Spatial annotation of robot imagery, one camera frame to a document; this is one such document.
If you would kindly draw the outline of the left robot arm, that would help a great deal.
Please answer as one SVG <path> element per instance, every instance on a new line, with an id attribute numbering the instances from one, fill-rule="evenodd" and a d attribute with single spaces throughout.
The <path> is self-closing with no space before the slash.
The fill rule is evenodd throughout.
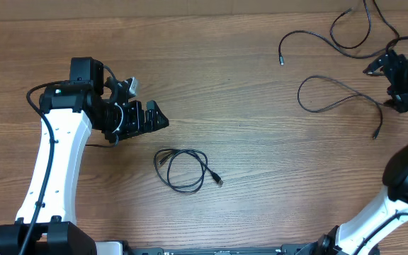
<path id="1" fill-rule="evenodd" d="M 26 197 L 11 225 L 0 225 L 0 254 L 131 254 L 126 241 L 96 242 L 77 227 L 76 191 L 81 159 L 92 130 L 109 147 L 169 124 L 155 101 L 134 97 L 136 78 L 103 77 L 109 67 L 74 57 L 69 79 L 43 84 L 41 138 Z"/>

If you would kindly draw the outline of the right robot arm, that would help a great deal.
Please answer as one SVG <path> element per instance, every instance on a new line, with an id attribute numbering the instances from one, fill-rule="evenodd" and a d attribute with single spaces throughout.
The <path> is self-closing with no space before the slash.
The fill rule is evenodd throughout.
<path id="1" fill-rule="evenodd" d="M 390 82 L 385 105 L 399 113 L 408 111 L 408 59 L 391 47 L 365 69 L 380 70 Z M 377 244 L 408 221 L 408 145 L 387 163 L 382 189 L 350 221 L 334 228 L 322 240 L 325 254 L 377 254 Z"/>

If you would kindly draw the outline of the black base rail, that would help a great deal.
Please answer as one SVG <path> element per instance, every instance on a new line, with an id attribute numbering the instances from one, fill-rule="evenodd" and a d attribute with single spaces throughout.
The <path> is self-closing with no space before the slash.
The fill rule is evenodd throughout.
<path id="1" fill-rule="evenodd" d="M 344 254 L 342 251 L 328 249 L 318 251 L 318 243 L 283 244 L 280 247 L 244 247 L 211 249 L 132 249 L 126 241 L 96 242 L 98 255 L 298 255 L 298 254 Z"/>

